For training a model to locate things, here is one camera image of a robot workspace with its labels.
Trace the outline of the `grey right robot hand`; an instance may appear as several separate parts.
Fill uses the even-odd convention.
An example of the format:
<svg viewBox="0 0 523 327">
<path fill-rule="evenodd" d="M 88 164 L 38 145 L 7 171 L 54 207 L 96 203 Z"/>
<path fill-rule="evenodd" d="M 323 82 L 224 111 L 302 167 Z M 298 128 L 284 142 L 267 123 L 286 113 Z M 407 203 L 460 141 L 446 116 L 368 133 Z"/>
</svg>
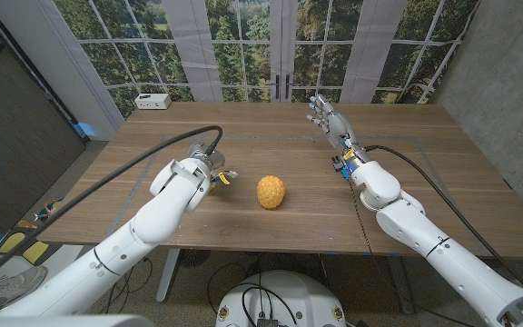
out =
<svg viewBox="0 0 523 327">
<path fill-rule="evenodd" d="M 307 119 L 320 127 L 328 136 L 333 148 L 358 144 L 358 138 L 350 122 L 344 115 L 337 112 L 322 94 L 312 96 L 309 106 L 312 114 L 308 114 Z"/>
</svg>

